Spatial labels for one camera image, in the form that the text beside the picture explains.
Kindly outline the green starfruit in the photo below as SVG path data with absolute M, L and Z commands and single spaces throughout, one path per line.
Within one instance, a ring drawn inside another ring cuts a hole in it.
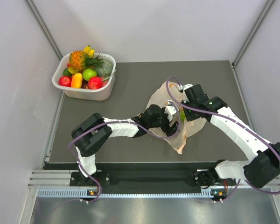
M 181 118 L 182 121 L 185 120 L 186 117 L 185 117 L 184 111 L 180 112 L 180 118 Z

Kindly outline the translucent orange plastic bag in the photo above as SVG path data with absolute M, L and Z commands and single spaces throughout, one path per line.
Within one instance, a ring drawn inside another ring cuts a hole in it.
M 177 89 L 178 84 L 174 82 L 169 82 L 169 90 L 172 96 L 178 100 L 183 100 L 183 94 Z M 157 89 L 150 97 L 147 106 L 151 104 L 156 104 L 159 107 L 165 107 L 167 102 L 171 100 L 166 88 L 166 83 L 163 83 L 159 89 Z M 187 121 L 185 118 L 181 118 L 181 130 L 173 138 L 166 139 L 166 142 L 175 150 L 178 154 L 182 154 L 183 148 L 187 144 L 187 138 L 196 134 L 204 127 L 206 119 L 196 119 L 194 121 Z

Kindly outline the orange yellow mango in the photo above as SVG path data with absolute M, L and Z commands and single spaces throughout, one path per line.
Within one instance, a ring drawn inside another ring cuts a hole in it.
M 81 88 L 83 82 L 83 75 L 81 73 L 76 73 L 71 77 L 71 84 L 72 88 Z

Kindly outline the yellow banana bunch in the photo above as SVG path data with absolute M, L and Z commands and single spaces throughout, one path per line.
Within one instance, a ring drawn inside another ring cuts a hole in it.
M 90 57 L 94 57 L 95 51 L 94 49 L 91 49 L 90 45 L 87 45 L 83 50 L 81 50 L 83 52 L 85 52 L 86 54 L 88 54 Z M 79 70 L 74 69 L 70 63 L 69 63 L 69 67 L 68 67 L 70 72 L 78 72 Z

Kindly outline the pineapple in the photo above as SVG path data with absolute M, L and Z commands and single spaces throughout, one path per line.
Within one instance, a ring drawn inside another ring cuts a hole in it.
M 69 63 L 76 70 L 84 70 L 91 66 L 101 67 L 104 62 L 100 55 L 90 57 L 83 51 L 74 51 L 70 54 Z

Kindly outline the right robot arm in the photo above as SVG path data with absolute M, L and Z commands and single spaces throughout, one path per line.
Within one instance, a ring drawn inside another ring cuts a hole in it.
M 219 97 L 208 98 L 201 85 L 179 85 L 186 119 L 205 118 L 226 134 L 245 154 L 245 161 L 218 161 L 210 168 L 209 181 L 215 185 L 225 179 L 241 179 L 262 188 L 280 175 L 280 143 L 258 136 L 239 119 Z

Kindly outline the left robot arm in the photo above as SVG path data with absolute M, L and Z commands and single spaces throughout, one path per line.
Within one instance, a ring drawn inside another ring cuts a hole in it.
M 96 153 L 109 138 L 138 138 L 148 133 L 168 139 L 178 134 L 180 122 L 180 110 L 171 102 L 163 108 L 152 104 L 130 119 L 108 119 L 100 113 L 92 114 L 71 133 L 81 181 L 86 185 L 96 181 Z

